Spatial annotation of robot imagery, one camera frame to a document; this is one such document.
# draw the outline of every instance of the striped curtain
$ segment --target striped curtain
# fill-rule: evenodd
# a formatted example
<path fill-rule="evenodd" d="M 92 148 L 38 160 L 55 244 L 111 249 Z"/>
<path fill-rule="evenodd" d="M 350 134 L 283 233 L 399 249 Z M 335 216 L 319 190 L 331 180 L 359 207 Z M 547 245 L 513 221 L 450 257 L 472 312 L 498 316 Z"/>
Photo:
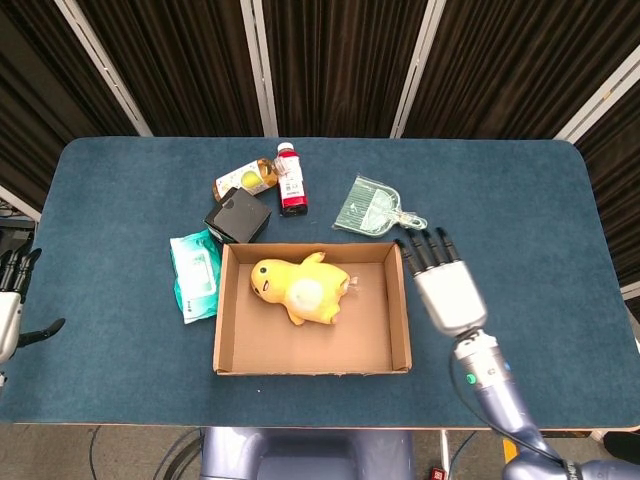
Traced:
<path fill-rule="evenodd" d="M 263 0 L 281 136 L 388 137 L 426 0 Z"/>
<path fill-rule="evenodd" d="M 78 3 L 154 135 L 263 134 L 238 0 Z"/>
<path fill-rule="evenodd" d="M 640 44 L 640 2 L 446 3 L 405 137 L 551 138 Z"/>
<path fill-rule="evenodd" d="M 53 2 L 0 2 L 0 184 L 41 209 L 64 146 L 135 135 Z"/>
<path fill-rule="evenodd" d="M 587 162 L 620 285 L 640 281 L 640 83 L 576 146 Z"/>

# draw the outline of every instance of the robot finger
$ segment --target robot finger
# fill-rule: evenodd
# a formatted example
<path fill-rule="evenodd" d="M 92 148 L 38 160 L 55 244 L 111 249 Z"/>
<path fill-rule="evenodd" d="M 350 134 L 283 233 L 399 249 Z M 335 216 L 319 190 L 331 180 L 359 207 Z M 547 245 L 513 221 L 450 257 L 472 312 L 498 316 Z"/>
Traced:
<path fill-rule="evenodd" d="M 424 230 L 422 230 L 422 236 L 426 240 L 427 245 L 429 245 L 429 249 L 431 250 L 431 253 L 433 254 L 433 258 L 435 259 L 436 265 L 440 266 L 440 265 L 444 265 L 445 263 L 447 263 L 447 260 L 446 260 L 446 258 L 444 256 L 444 254 L 442 253 L 442 250 L 440 250 L 440 247 L 438 246 L 438 244 L 435 242 L 435 240 L 433 239 L 433 237 L 429 233 L 429 230 L 427 230 L 426 228 Z"/>
<path fill-rule="evenodd" d="M 0 257 L 0 279 L 4 276 L 5 268 L 7 267 L 7 263 L 9 263 L 9 257 L 13 252 L 11 250 L 7 250 Z"/>
<path fill-rule="evenodd" d="M 36 248 L 29 255 L 25 255 L 20 262 L 20 269 L 18 270 L 16 279 L 13 282 L 13 291 L 20 294 L 22 297 L 22 303 L 24 303 L 26 299 L 27 290 L 31 281 L 31 272 L 40 258 L 40 254 L 42 254 L 42 249 Z"/>
<path fill-rule="evenodd" d="M 53 337 L 64 326 L 66 320 L 59 318 L 44 330 L 38 330 L 36 332 L 21 333 L 18 337 L 18 344 L 16 348 L 23 348 L 32 343 L 41 342 L 49 337 Z"/>
<path fill-rule="evenodd" d="M 4 266 L 4 271 L 2 272 L 2 278 L 0 279 L 0 292 L 12 291 L 11 289 L 13 287 L 13 281 L 16 271 L 18 270 L 18 266 L 30 249 L 31 242 L 28 241 L 9 255 L 9 259 L 7 260 L 6 265 Z"/>
<path fill-rule="evenodd" d="M 409 235 L 411 245 L 413 245 L 418 260 L 422 264 L 422 270 L 429 270 L 435 267 L 435 260 L 429 252 L 429 249 L 425 247 L 424 243 L 422 242 L 421 236 L 411 229 L 407 229 L 407 234 Z"/>
<path fill-rule="evenodd" d="M 436 233 L 442 241 L 442 246 L 444 247 L 444 251 L 447 254 L 449 262 L 459 262 L 460 255 L 458 255 L 458 250 L 456 250 L 456 247 L 449 238 L 449 235 L 447 235 L 446 230 L 444 228 L 438 227 L 436 228 Z"/>
<path fill-rule="evenodd" d="M 413 252 L 407 247 L 402 240 L 396 238 L 394 240 L 395 244 L 400 248 L 400 253 L 402 255 L 403 260 L 407 263 L 409 267 L 409 272 L 411 272 L 411 276 L 415 277 L 416 275 L 420 275 L 424 270 L 420 262 L 415 257 Z"/>

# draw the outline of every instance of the white lid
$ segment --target white lid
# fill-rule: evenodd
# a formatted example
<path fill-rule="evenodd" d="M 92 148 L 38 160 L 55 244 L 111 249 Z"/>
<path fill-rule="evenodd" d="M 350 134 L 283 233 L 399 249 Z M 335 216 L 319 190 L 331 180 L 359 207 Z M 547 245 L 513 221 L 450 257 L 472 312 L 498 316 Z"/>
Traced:
<path fill-rule="evenodd" d="M 289 142 L 282 142 L 280 145 L 278 145 L 278 151 L 284 150 L 285 148 L 290 148 L 291 150 L 293 150 L 293 144 Z"/>

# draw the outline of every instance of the metal frame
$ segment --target metal frame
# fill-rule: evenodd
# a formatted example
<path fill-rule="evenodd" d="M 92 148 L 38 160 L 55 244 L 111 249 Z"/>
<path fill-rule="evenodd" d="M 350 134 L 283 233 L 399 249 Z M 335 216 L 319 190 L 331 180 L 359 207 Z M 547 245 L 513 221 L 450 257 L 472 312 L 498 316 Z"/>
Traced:
<path fill-rule="evenodd" d="M 620 289 L 623 300 L 631 300 L 632 298 L 640 297 L 640 281 L 630 283 Z"/>
<path fill-rule="evenodd" d="M 638 80 L 640 45 L 605 80 L 555 138 L 576 143 Z"/>
<path fill-rule="evenodd" d="M 278 136 L 278 120 L 271 81 L 271 64 L 267 46 L 262 0 L 240 0 L 244 31 L 247 36 L 253 82 L 256 87 L 262 130 L 265 137 Z"/>
<path fill-rule="evenodd" d="M 404 133 L 446 3 L 446 0 L 431 0 L 427 3 L 389 138 L 400 138 Z"/>
<path fill-rule="evenodd" d="M 24 213 L 27 217 L 35 220 L 36 223 L 40 222 L 40 218 L 42 217 L 42 212 L 40 212 L 40 210 L 33 208 L 27 202 L 11 193 L 2 185 L 0 185 L 0 198 L 2 198 L 5 202 L 9 202 L 11 205 Z"/>
<path fill-rule="evenodd" d="M 55 2 L 138 134 L 143 137 L 153 136 L 138 105 L 102 47 L 91 24 L 82 13 L 80 6 L 75 0 L 55 0 Z"/>

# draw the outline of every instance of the plastic bottle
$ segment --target plastic bottle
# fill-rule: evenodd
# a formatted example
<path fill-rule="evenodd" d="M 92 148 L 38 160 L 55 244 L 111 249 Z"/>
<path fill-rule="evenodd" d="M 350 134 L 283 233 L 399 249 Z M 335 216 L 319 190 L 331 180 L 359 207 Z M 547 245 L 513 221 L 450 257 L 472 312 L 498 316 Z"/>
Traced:
<path fill-rule="evenodd" d="M 251 195 L 257 195 L 277 183 L 278 175 L 273 162 L 268 158 L 259 158 L 216 179 L 212 190 L 219 202 L 232 187 L 244 188 Z"/>
<path fill-rule="evenodd" d="M 274 166 L 278 171 L 280 213 L 284 217 L 306 215 L 308 203 L 304 191 L 300 157 L 292 144 L 285 142 L 278 145 L 278 156 L 274 160 Z"/>

